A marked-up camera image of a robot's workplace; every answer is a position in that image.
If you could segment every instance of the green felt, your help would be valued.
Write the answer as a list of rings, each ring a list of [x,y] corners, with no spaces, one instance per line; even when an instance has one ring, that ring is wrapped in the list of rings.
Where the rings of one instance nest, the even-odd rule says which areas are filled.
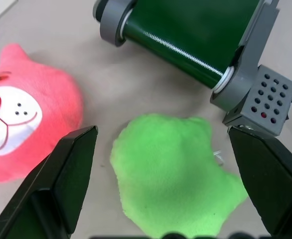
[[[114,142],[111,164],[125,215],[153,238],[216,236],[247,197],[241,179],[216,163],[201,118],[138,117]]]

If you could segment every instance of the pink ear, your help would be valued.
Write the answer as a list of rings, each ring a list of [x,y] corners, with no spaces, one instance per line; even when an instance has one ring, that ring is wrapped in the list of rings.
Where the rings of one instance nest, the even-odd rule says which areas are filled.
[[[29,60],[28,55],[22,49],[22,47],[20,47],[19,44],[16,43],[9,44],[2,49],[0,62],[12,60],[14,61],[17,59]]]

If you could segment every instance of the pink plush toy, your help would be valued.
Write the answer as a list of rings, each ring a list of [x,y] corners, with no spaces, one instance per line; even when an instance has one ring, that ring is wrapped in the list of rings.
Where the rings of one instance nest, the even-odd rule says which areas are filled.
[[[35,63],[17,44],[0,56],[0,182],[24,178],[79,128],[83,103],[71,76]]]

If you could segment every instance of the plush fabric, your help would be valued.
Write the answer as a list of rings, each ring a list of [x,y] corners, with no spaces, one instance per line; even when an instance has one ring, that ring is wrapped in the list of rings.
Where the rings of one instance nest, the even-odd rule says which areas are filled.
[[[30,60],[17,44],[0,55],[0,182],[24,178],[79,128],[82,97],[67,73]]]
[[[115,140],[111,164],[125,215],[148,236],[216,236],[247,197],[241,179],[216,163],[201,118],[141,116]]]

